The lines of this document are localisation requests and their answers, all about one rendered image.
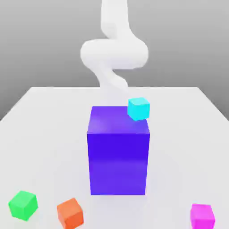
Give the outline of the large purple box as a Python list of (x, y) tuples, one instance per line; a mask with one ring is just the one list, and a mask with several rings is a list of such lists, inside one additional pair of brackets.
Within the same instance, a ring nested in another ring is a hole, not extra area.
[(125, 106), (93, 106), (87, 145), (92, 195), (144, 195), (150, 131)]

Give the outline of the small cyan cube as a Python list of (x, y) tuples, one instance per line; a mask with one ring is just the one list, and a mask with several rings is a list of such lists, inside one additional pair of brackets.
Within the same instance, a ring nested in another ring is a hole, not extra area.
[(127, 114), (135, 121), (148, 119), (150, 103), (145, 98), (131, 98), (128, 100)]

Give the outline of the small green cube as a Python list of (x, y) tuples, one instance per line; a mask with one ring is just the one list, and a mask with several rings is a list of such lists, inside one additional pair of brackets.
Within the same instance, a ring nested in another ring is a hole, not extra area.
[(37, 197), (35, 194), (19, 191), (8, 203), (12, 217), (28, 221), (38, 209)]

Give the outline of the small magenta cube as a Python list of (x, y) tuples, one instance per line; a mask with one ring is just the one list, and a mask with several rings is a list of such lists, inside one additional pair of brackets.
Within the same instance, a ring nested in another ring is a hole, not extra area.
[(190, 220), (192, 229), (213, 229), (216, 221), (208, 204), (192, 204)]

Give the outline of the small orange cube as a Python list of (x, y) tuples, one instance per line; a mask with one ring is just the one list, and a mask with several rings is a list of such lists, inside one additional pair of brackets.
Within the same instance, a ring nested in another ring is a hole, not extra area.
[(76, 198), (57, 205), (57, 213), (63, 229), (75, 229), (84, 223), (83, 210)]

